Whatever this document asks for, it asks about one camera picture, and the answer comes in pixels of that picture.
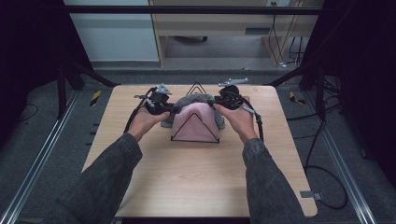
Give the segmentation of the gray metal table bracket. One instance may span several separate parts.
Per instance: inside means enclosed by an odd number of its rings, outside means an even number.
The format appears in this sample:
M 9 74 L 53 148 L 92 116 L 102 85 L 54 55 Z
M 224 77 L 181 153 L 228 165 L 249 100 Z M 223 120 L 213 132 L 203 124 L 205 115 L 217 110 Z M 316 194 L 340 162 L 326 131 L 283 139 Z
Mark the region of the gray metal table bracket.
M 311 190 L 301 190 L 300 195 L 302 198 L 312 198 L 315 201 L 322 200 L 322 195 L 320 193 L 316 193 Z

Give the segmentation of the yellow black striped marker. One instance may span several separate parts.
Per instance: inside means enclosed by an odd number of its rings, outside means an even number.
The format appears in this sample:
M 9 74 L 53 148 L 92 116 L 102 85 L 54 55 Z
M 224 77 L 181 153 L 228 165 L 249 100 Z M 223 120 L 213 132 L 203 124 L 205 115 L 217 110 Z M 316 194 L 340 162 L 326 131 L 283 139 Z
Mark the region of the yellow black striped marker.
M 93 94 L 92 99 L 91 99 L 91 101 L 90 101 L 90 106 L 95 106 L 95 105 L 96 105 L 96 103 L 97 103 L 97 101 L 98 101 L 98 98 L 99 98 L 100 95 L 101 95 L 101 92 L 102 92 L 102 91 L 96 91 L 96 92 Z
M 292 102 L 294 102 L 294 103 L 299 104 L 299 105 L 305 105 L 306 104 L 305 100 L 297 99 L 293 91 L 290 91 L 290 100 Z

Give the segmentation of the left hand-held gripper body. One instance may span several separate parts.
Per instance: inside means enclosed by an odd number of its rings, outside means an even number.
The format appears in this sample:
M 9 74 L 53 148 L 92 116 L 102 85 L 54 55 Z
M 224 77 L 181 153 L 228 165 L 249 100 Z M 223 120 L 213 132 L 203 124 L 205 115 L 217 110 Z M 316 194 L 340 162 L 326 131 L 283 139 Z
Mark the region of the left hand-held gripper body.
M 142 107 L 145 107 L 151 115 L 167 112 L 170 109 L 168 106 L 172 104 L 167 102 L 170 95 L 172 92 L 164 84 L 150 88 L 144 95 L 136 95 L 135 98 L 140 99 L 141 102 L 134 110 L 134 114 Z

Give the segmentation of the black wire triangular rack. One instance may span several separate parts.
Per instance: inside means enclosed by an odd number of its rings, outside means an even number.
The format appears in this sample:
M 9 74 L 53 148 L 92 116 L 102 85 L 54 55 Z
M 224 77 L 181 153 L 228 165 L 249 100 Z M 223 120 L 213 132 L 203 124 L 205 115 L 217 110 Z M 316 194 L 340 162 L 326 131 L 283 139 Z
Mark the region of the black wire triangular rack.
M 180 110 L 173 117 L 172 141 L 219 142 L 223 118 L 208 104 L 210 100 L 213 100 L 213 96 L 199 82 L 195 82 L 186 95 L 177 101 Z

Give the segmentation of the person's left hand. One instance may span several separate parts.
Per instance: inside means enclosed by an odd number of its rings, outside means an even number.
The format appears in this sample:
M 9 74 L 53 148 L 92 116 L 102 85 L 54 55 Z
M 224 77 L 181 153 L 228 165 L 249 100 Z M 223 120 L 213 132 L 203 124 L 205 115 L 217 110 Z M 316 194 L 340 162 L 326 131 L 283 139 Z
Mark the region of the person's left hand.
M 167 119 L 169 116 L 169 112 L 163 112 L 160 115 L 151 115 L 145 107 L 142 107 L 132 120 L 127 133 L 132 135 L 134 139 L 139 142 L 152 127 Z

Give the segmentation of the aluminium floor rail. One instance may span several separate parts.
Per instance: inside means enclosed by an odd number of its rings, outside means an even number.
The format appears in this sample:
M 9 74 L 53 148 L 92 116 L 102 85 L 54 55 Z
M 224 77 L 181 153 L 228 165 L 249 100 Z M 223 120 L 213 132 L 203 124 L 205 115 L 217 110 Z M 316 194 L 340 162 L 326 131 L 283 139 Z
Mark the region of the aluminium floor rail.
M 66 109 L 64 113 L 56 120 L 53 125 L 45 143 L 40 148 L 35 160 L 23 179 L 17 193 L 13 197 L 11 203 L 0 217 L 0 224 L 14 224 L 24 207 L 28 197 L 30 196 L 37 179 L 39 178 L 42 170 L 58 142 L 58 139 L 64 129 L 65 124 L 69 120 L 72 111 L 75 108 L 76 101 L 80 96 L 80 91 L 72 91 L 69 99 L 66 103 Z
M 358 183 L 352 175 L 347 163 L 340 154 L 337 145 L 335 144 L 329 129 L 323 125 L 322 128 L 323 139 L 326 148 L 329 151 L 335 170 L 346 189 L 346 195 L 352 204 L 355 213 L 361 224 L 377 224 L 371 208 L 366 202 Z

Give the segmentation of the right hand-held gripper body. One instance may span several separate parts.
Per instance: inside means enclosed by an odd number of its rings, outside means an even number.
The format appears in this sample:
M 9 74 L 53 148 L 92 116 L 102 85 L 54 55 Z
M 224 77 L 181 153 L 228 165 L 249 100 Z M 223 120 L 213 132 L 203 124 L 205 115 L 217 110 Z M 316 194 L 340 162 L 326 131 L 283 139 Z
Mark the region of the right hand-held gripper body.
M 235 110 L 243 104 L 243 97 L 241 96 L 237 84 L 247 83 L 247 78 L 237 78 L 221 82 L 219 86 L 221 90 L 219 91 L 220 102 L 218 105 L 222 105 L 230 110 Z

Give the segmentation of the pink knitted beanie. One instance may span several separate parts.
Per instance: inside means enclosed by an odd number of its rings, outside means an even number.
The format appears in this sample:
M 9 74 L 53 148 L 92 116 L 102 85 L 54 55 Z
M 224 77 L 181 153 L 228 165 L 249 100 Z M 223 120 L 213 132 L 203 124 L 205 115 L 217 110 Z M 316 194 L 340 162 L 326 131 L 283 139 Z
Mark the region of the pink knitted beanie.
M 215 110 L 205 103 L 184 106 L 174 116 L 171 139 L 173 141 L 218 143 L 219 128 Z

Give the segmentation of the gray knitted beanie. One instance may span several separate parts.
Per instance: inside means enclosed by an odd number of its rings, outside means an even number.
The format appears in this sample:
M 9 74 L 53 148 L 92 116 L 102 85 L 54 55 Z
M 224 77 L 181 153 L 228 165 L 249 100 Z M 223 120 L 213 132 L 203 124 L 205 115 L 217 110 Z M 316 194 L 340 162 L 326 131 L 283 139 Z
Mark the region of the gray knitted beanie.
M 208 93 L 193 93 L 186 95 L 175 102 L 175 107 L 178 109 L 193 103 L 208 103 L 213 102 L 214 96 Z M 173 125 L 174 115 L 171 115 L 168 119 L 161 122 L 161 126 L 164 128 L 171 128 Z M 224 117 L 220 112 L 215 112 L 215 121 L 220 130 L 225 128 Z

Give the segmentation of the person's right hand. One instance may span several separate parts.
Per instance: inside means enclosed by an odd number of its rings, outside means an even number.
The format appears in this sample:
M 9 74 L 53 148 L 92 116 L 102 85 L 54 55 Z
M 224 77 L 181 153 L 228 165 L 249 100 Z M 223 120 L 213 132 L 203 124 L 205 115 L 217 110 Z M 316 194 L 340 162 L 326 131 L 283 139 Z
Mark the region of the person's right hand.
M 249 140 L 258 137 L 253 125 L 253 115 L 242 106 L 235 110 L 230 110 L 219 104 L 213 104 L 213 106 L 229 121 L 244 145 Z

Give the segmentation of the white cabinet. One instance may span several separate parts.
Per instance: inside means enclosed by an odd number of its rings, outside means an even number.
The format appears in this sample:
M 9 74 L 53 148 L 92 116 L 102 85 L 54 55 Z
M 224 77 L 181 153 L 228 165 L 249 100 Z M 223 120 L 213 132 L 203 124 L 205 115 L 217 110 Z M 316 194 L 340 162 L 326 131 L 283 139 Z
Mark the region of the white cabinet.
M 158 62 L 149 14 L 70 15 L 91 62 Z

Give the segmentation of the black horizontal frame bar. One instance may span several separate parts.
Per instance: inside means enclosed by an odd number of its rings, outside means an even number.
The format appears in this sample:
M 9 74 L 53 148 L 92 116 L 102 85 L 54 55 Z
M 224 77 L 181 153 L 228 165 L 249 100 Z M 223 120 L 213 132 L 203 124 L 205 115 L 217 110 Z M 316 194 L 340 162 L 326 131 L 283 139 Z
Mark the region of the black horizontal frame bar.
M 319 15 L 321 7 L 209 7 L 209 6 L 64 6 L 68 13 L 95 14 L 219 14 Z

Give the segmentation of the black metal frame stand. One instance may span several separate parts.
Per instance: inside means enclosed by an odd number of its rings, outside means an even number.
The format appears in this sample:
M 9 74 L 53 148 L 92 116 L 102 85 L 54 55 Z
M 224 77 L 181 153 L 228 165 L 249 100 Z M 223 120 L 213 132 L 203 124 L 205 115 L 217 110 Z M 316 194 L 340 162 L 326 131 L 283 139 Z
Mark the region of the black metal frame stand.
M 119 86 L 119 83 L 112 82 L 98 74 L 91 68 L 81 65 L 80 63 L 64 60 L 57 68 L 57 87 L 58 87 L 58 116 L 60 119 L 66 112 L 66 82 L 69 82 L 73 90 L 82 90 L 85 82 L 82 80 L 81 75 L 86 75 L 93 78 L 107 87 Z
M 325 103 L 324 103 L 324 79 L 325 70 L 323 66 L 318 62 L 308 62 L 298 68 L 288 72 L 286 75 L 268 83 L 268 86 L 277 87 L 280 84 L 286 82 L 287 80 L 302 75 L 302 79 L 299 83 L 299 88 L 301 91 L 310 90 L 313 85 L 316 85 L 316 100 L 315 109 L 316 114 L 322 120 L 326 120 Z

